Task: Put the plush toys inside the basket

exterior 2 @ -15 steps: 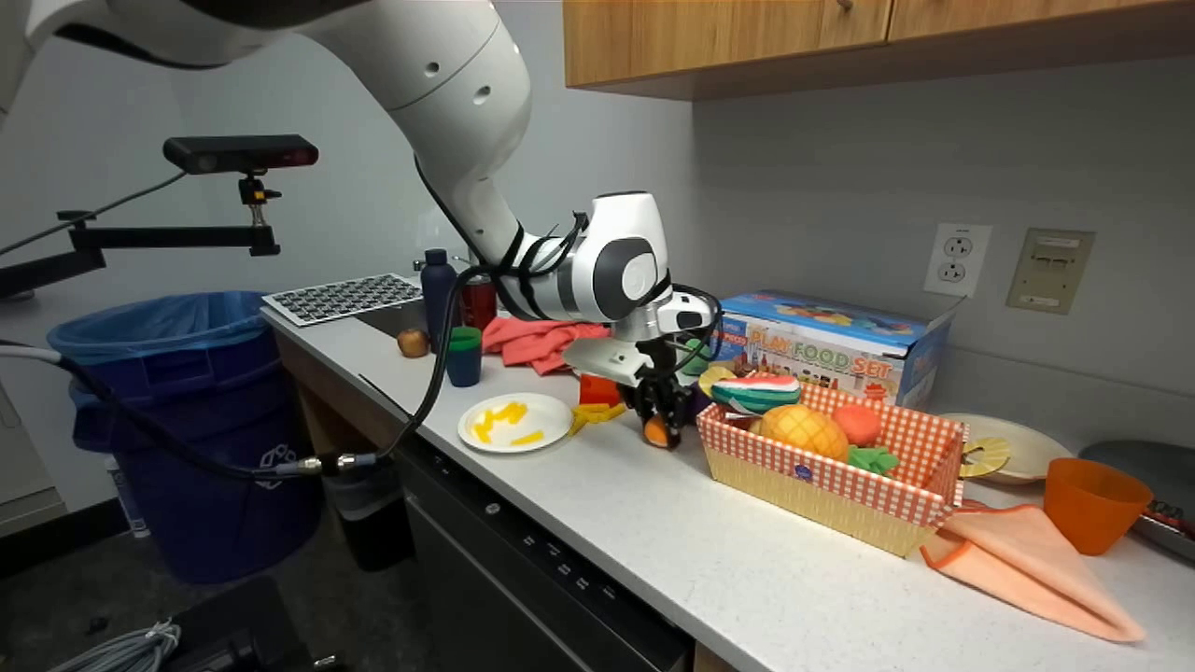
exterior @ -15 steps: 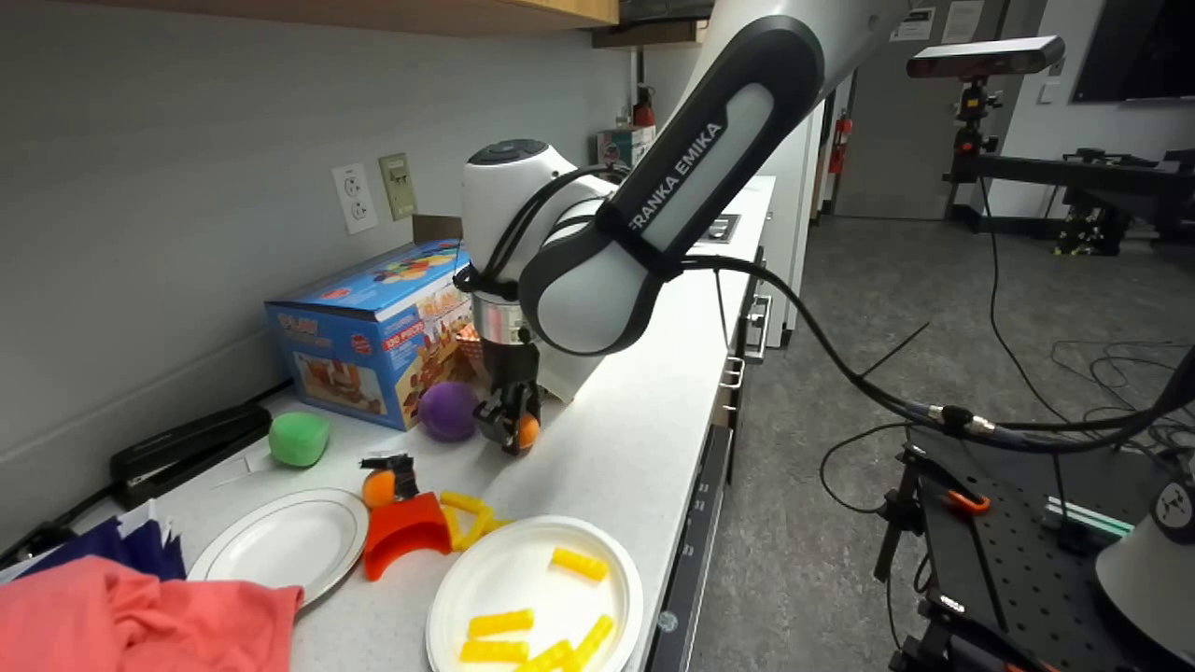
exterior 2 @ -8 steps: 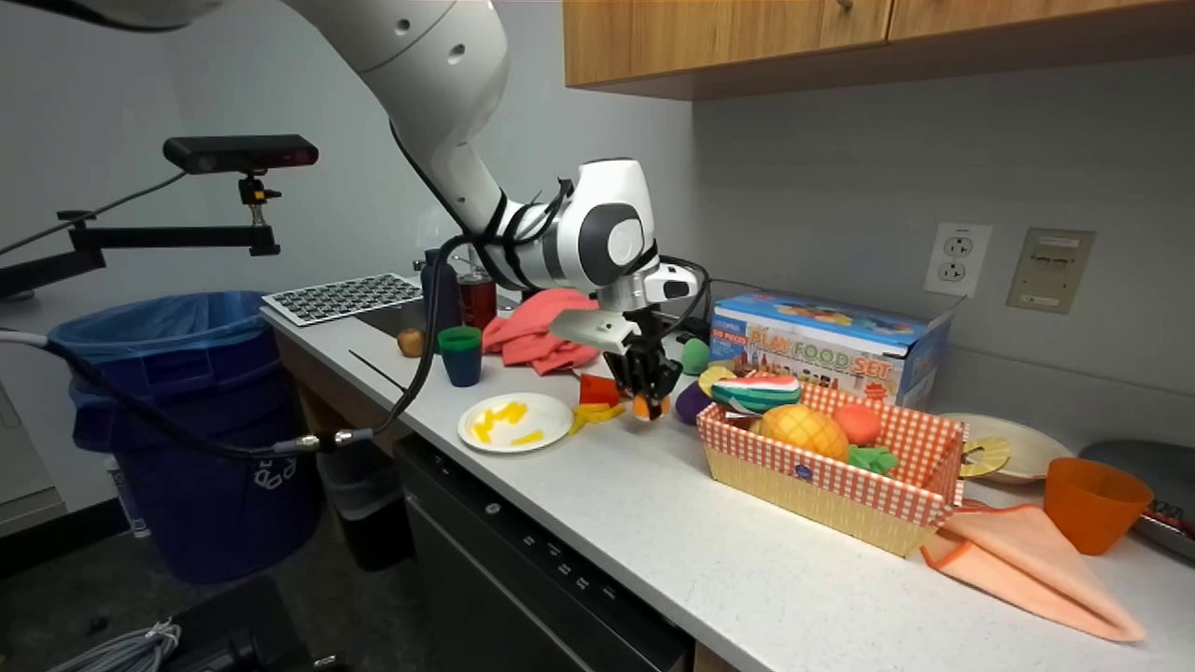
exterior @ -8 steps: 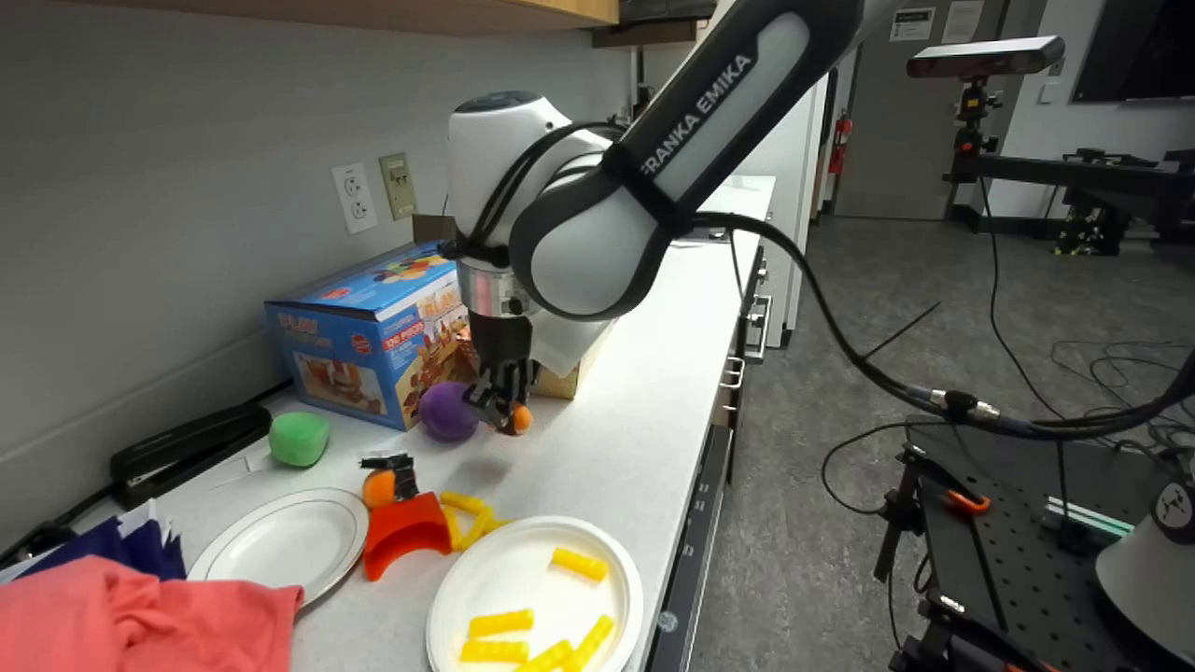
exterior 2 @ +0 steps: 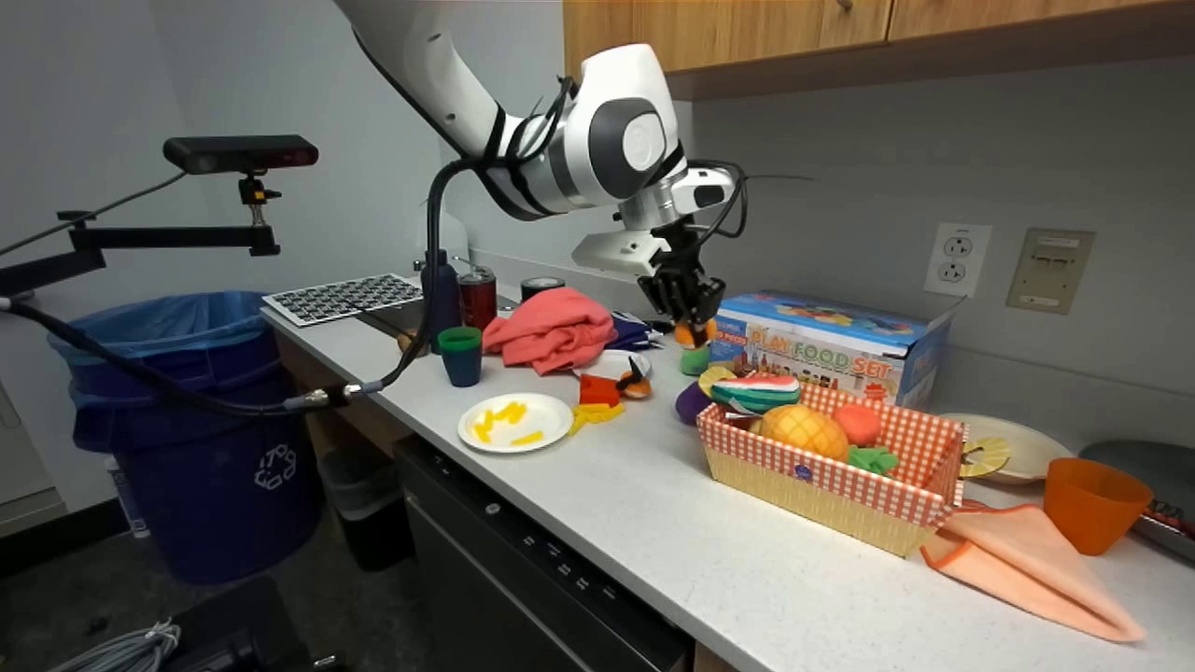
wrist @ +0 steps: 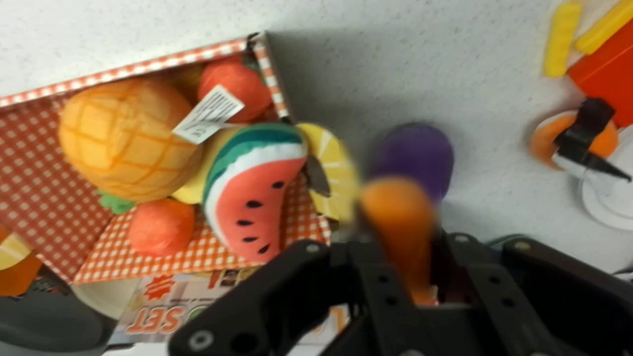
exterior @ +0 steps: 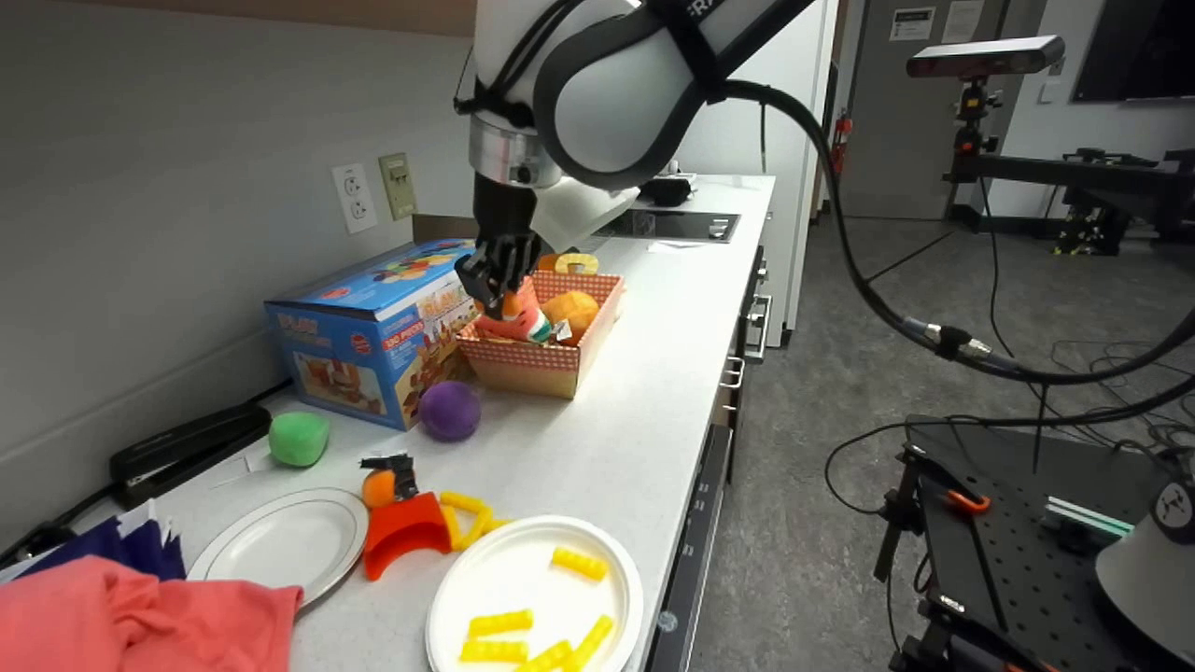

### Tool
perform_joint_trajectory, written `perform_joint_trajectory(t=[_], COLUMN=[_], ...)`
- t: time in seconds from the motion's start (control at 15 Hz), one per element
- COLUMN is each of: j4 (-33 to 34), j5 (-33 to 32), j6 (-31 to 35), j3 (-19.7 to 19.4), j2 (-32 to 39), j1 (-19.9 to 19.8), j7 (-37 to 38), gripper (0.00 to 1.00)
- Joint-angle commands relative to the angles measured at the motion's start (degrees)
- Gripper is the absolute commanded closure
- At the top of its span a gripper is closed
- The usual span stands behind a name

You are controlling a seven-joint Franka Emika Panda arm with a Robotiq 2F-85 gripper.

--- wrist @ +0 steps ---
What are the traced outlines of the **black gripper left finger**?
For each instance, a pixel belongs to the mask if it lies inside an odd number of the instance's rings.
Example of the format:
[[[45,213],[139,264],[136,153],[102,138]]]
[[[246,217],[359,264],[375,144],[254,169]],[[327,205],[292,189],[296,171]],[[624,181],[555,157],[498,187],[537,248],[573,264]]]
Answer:
[[[353,234],[347,256],[357,278],[351,325],[367,356],[422,356],[414,339],[414,308],[383,252],[377,227],[353,201]]]

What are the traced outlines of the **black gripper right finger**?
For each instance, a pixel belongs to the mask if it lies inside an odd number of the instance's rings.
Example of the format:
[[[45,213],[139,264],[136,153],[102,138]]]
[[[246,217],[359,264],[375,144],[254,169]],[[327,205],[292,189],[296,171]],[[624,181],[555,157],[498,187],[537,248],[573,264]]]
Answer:
[[[547,329],[494,250],[468,233],[430,229],[442,306],[462,306],[464,356],[547,356]]]

